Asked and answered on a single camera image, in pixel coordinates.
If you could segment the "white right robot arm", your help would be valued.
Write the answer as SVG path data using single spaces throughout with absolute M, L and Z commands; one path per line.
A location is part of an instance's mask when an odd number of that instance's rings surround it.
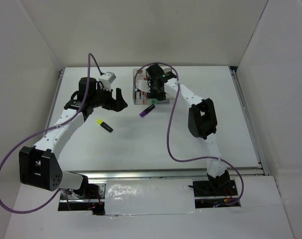
M 180 163 L 204 159 L 206 161 L 209 190 L 214 195 L 221 195 L 230 182 L 230 175 L 226 167 L 226 161 L 220 158 L 221 154 L 216 142 L 217 117 L 214 102 L 210 98 L 204 99 L 196 95 L 182 84 L 175 69 L 172 69 L 171 72 L 165 72 L 159 63 L 150 63 L 146 72 L 149 76 L 149 93 L 155 93 L 159 100 L 165 94 L 175 96 L 166 133 L 166 147 L 170 158 Z M 204 140 L 209 151 L 208 156 L 191 159 L 177 159 L 173 156 L 169 141 L 170 128 L 178 100 L 182 100 L 188 108 L 187 127 L 190 134 L 195 138 Z

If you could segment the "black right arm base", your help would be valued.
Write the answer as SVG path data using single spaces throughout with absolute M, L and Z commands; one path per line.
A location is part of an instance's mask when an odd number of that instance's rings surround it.
M 214 189 L 209 181 L 193 181 L 188 187 L 193 190 L 196 209 L 240 206 L 239 201 L 233 202 L 238 197 L 234 180 L 220 189 Z

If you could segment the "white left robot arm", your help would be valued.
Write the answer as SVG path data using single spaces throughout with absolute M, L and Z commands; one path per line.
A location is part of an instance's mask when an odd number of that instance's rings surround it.
M 22 184 L 48 191 L 59 188 L 72 190 L 79 199 L 89 195 L 88 178 L 63 171 L 58 159 L 71 136 L 84 124 L 94 108 L 120 112 L 128 106 L 120 88 L 115 89 L 116 96 L 112 97 L 111 84 L 115 78 L 115 74 L 107 72 L 98 79 L 80 79 L 78 90 L 64 106 L 53 129 L 32 147 L 24 146 L 19 151 L 19 177 Z

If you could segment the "green black highlighter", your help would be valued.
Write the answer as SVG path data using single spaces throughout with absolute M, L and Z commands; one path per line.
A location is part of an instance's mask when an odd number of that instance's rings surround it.
M 157 100 L 157 99 L 152 99 L 151 103 L 154 105 L 163 105 L 163 104 L 167 104 L 167 100 Z

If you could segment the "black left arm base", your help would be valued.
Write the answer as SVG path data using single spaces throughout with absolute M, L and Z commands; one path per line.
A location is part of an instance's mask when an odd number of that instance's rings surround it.
M 105 183 L 88 184 L 83 190 L 63 190 L 58 211 L 86 211 L 92 215 L 105 215 Z

